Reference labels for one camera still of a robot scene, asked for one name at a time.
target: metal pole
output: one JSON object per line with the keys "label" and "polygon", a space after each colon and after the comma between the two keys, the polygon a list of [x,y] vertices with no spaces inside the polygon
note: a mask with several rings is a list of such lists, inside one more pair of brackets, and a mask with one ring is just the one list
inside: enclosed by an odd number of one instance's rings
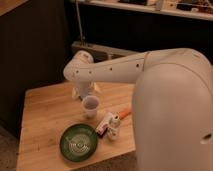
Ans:
{"label": "metal pole", "polygon": [[85,37],[83,35],[82,26],[81,26],[81,16],[80,16],[80,10],[79,10],[79,6],[78,6],[78,0],[75,0],[75,5],[76,5],[76,12],[77,12],[77,19],[78,19],[78,29],[79,29],[79,32],[80,32],[81,44],[85,45]]}

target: dark background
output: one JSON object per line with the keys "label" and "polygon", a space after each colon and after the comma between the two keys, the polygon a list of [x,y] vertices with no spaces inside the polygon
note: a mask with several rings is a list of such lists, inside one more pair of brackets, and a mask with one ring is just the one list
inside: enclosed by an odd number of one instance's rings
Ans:
{"label": "dark background", "polygon": [[[80,11],[89,43],[139,52],[188,47],[213,63],[212,21],[88,5]],[[29,0],[0,17],[0,124],[12,134],[19,136],[25,91],[62,82],[78,38],[67,0]]]}

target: floor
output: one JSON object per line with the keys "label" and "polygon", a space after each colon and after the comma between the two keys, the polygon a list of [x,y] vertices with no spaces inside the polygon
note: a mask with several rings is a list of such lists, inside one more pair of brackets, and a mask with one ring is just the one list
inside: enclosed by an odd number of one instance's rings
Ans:
{"label": "floor", "polygon": [[[15,171],[18,140],[0,126],[0,171]],[[135,152],[106,160],[76,171],[137,171]]]}

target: wall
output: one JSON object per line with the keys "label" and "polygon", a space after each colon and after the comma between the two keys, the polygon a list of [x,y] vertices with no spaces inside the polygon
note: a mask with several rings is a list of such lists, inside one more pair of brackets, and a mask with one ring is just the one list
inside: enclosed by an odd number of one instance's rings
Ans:
{"label": "wall", "polygon": [[63,81],[69,41],[63,1],[29,0],[0,17],[0,124],[14,135],[25,91]]}

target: paper cup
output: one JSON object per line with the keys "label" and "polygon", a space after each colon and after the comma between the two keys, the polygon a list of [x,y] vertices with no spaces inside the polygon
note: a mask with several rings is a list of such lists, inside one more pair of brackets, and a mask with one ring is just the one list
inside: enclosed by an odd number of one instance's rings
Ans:
{"label": "paper cup", "polygon": [[99,99],[96,96],[88,95],[82,101],[84,114],[87,118],[93,118],[97,115]]}

